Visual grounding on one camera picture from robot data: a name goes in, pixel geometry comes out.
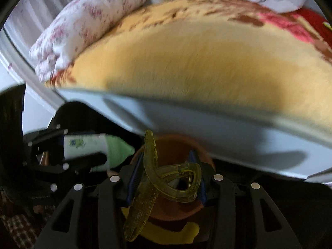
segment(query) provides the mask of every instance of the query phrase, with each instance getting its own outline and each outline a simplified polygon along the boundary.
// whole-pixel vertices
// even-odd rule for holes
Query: terracotta pot
[[[189,152],[195,149],[202,162],[209,163],[213,166],[213,168],[215,168],[212,159],[207,155],[205,149],[189,137],[180,135],[164,135],[157,137],[155,141],[159,166],[184,163],[189,156]],[[144,146],[137,151],[132,159],[132,162],[137,159],[143,149]],[[203,208],[204,206],[199,200],[195,200],[191,203],[179,203],[159,196],[156,199],[150,217],[161,221],[183,220]]]

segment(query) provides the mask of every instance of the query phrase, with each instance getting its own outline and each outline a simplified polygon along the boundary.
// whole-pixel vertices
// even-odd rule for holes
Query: plaid fabric
[[[5,192],[0,190],[1,221],[20,249],[33,248],[52,212],[52,207],[45,207],[39,219],[28,217],[24,209],[10,202]]]

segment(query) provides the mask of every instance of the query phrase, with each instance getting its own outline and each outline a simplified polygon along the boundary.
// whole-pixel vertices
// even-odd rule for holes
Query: bed
[[[332,20],[330,0],[315,1],[305,0],[308,7]],[[2,24],[17,2],[8,0],[1,15]],[[56,91],[45,88],[31,70],[33,62],[27,56],[26,44],[18,40],[19,35],[11,27],[10,22],[6,23],[0,34],[2,63],[46,99],[47,107],[54,111],[64,100],[82,101],[131,132],[143,135],[149,128],[155,134],[188,135],[197,139],[215,158],[284,176],[311,177],[315,181],[312,176],[332,168],[332,137],[324,122],[316,127],[275,115],[269,109],[264,113],[250,108],[243,112],[233,105],[214,109],[158,96],[130,96],[80,87],[58,86]]]

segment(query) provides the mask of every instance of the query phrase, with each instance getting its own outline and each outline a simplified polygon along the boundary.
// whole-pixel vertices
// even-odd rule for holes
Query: blue part
[[[134,168],[134,171],[132,172],[132,176],[130,178],[129,184],[128,184],[128,195],[126,198],[126,203],[128,206],[130,206],[132,204],[132,200],[134,199],[134,195],[136,193],[137,187],[139,185],[139,183],[141,182],[141,178],[142,178],[142,174],[138,173],[141,164],[143,164],[143,156],[144,153],[141,153],[139,158],[138,158],[138,162]]]
[[[203,180],[200,182],[200,187],[197,190],[197,198],[202,202],[203,206],[205,206],[208,199],[206,197],[206,187]]]
[[[197,164],[199,164],[199,162],[200,162],[199,158],[196,158],[196,153],[193,150],[191,150],[189,152],[188,161],[190,163],[197,163]],[[206,186],[205,186],[205,182],[203,179],[201,180],[200,187],[198,187],[198,190],[197,190],[197,198],[202,202],[202,204],[204,206],[207,201],[207,197],[206,197]]]
[[[198,163],[196,160],[196,156],[193,150],[189,152],[189,158],[188,158],[190,163]]]

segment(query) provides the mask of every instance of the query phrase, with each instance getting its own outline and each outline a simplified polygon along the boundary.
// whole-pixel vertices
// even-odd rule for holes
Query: metal screw
[[[110,177],[110,181],[113,183],[116,183],[120,180],[120,177],[118,175],[114,175],[112,177]]]
[[[68,164],[68,163],[64,163],[64,164],[62,165],[62,169],[63,169],[63,170],[67,170],[67,169],[69,169],[69,164]]]
[[[75,191],[80,191],[83,188],[83,184],[75,184],[74,190]]]
[[[58,190],[58,186],[56,184],[51,184],[51,191],[55,192]]]
[[[261,186],[258,183],[252,183],[251,187],[255,190],[258,190]]]
[[[216,175],[213,176],[213,178],[216,181],[222,181],[224,179],[224,176],[222,176],[221,174],[216,174]]]

